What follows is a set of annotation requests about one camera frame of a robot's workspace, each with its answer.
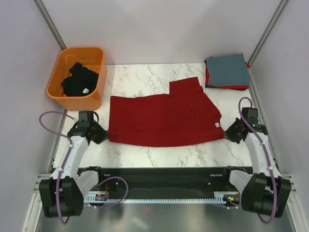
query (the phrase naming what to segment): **white tag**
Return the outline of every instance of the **white tag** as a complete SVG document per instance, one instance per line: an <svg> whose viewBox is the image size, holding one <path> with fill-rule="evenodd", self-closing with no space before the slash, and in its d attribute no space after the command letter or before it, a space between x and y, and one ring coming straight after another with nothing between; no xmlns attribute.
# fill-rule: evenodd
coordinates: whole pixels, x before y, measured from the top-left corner
<svg viewBox="0 0 309 232"><path fill-rule="evenodd" d="M89 93L89 90L88 90L87 88L85 88L85 89L83 90L83 93Z"/></svg>

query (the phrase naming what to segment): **white marble surface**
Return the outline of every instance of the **white marble surface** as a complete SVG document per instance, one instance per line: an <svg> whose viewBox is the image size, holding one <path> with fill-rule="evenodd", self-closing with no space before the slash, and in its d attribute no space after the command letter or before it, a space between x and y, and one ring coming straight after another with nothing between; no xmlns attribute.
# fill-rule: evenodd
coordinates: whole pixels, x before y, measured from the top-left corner
<svg viewBox="0 0 309 232"><path fill-rule="evenodd" d="M110 97L139 97L169 93L169 82L197 76L205 85L205 64L145 64L109 65L102 106L96 110L99 123L104 129L109 126ZM204 92L222 114L221 126L226 130L239 117L238 101L250 97L249 91L209 89ZM78 111L69 111L78 117ZM74 121L67 118L63 133L67 134ZM64 152L66 139L61 138L54 167ZM85 152L80 167L215 167L251 166L250 155L244 142L239 145L226 139L182 147L144 147L104 141L91 143Z"/></svg>

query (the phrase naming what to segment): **white wall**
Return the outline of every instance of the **white wall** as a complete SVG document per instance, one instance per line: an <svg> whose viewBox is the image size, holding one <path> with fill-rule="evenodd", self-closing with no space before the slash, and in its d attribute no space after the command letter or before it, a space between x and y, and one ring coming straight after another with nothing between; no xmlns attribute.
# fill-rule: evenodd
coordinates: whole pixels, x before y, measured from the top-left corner
<svg viewBox="0 0 309 232"><path fill-rule="evenodd" d="M0 231L19 232L39 172L55 137L38 118L62 110L46 96L60 49L32 0L2 0L0 7ZM46 117L56 129L59 116Z"/></svg>
<svg viewBox="0 0 309 232"><path fill-rule="evenodd" d="M42 0L67 47L107 64L202 63L254 51L280 0Z"/></svg>
<svg viewBox="0 0 309 232"><path fill-rule="evenodd" d="M309 218L309 1L288 3L251 67L276 157Z"/></svg>

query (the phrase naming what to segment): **orange plastic bin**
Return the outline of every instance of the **orange plastic bin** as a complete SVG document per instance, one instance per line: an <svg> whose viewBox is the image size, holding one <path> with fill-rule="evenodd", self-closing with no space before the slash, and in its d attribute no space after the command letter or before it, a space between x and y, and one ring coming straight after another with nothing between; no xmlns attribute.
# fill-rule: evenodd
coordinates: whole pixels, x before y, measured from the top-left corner
<svg viewBox="0 0 309 232"><path fill-rule="evenodd" d="M63 92L61 82L71 76L70 68L76 62L98 73L98 83L96 89L87 96L68 97ZM106 75L103 49L100 47L67 48L58 57L46 92L67 110L97 110L102 104Z"/></svg>

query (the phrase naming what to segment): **black cloth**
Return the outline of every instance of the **black cloth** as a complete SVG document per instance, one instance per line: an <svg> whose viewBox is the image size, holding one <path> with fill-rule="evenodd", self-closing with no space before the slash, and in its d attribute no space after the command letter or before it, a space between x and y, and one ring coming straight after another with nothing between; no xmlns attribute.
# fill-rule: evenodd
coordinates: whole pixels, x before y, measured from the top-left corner
<svg viewBox="0 0 309 232"><path fill-rule="evenodd" d="M63 80L61 86L63 87L64 94L68 97L86 96L92 93L98 82L98 74L94 71L83 67L81 63L76 62L70 69L72 76ZM89 90L88 93L83 93L84 89Z"/></svg>

